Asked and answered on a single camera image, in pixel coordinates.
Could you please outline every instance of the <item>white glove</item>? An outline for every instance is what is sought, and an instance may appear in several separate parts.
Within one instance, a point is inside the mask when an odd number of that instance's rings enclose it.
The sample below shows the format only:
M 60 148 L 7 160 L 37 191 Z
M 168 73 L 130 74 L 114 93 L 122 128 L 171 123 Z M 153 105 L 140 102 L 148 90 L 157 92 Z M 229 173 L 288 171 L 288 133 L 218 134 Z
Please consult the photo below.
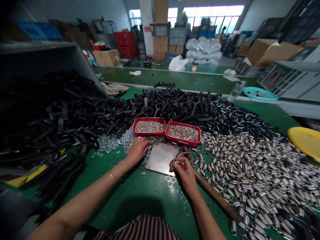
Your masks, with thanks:
M 141 74 L 141 71 L 135 71 L 135 72 L 129 72 L 130 73 L 130 75 L 133 75 L 133 76 L 138 76 L 138 75 L 140 75 Z

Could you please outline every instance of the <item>person's left hand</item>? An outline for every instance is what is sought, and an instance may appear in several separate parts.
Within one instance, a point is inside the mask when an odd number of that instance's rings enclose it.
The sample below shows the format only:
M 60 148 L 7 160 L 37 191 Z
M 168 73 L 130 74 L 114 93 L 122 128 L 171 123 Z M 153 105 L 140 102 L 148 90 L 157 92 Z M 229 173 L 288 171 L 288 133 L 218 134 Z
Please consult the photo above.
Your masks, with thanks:
M 134 140 L 125 159 L 131 168 L 143 158 L 150 144 L 151 141 L 146 138 L 139 137 Z

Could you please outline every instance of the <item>forearm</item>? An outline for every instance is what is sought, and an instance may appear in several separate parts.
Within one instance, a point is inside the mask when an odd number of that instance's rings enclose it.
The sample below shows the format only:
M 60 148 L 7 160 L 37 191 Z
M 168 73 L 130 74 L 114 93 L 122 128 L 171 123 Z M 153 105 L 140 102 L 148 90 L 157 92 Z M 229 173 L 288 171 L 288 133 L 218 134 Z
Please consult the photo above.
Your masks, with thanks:
M 112 169 L 112 175 L 120 179 L 129 169 L 123 160 Z M 73 239 L 116 183 L 109 173 L 100 177 L 49 217 L 28 239 L 44 239 L 44 236 L 45 239 Z
M 192 197 L 195 218 L 203 240 L 226 240 L 200 193 Z

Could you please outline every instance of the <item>silver bangle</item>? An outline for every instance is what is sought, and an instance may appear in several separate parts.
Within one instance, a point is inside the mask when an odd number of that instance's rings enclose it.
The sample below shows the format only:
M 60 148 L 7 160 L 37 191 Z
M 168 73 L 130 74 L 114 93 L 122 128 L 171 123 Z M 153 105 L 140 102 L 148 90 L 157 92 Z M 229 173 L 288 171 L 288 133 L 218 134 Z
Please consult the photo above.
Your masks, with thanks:
M 111 170 L 112 170 L 112 168 L 111 168 L 111 169 L 109 170 L 109 172 L 108 172 L 108 173 L 110 173 L 110 177 L 112 177 L 112 178 L 113 178 L 114 180 L 116 180 L 116 181 L 122 180 L 122 178 L 118 179 L 118 178 L 115 178 L 114 176 L 112 176 Z

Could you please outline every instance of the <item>yellow plastic lid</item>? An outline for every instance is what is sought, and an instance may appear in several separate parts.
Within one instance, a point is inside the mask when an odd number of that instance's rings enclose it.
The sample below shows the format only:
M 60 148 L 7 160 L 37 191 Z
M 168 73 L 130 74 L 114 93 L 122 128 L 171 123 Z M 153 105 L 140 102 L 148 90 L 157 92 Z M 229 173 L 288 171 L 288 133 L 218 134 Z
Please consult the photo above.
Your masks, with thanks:
M 293 127 L 287 133 L 293 145 L 320 163 L 320 132 L 304 127 Z

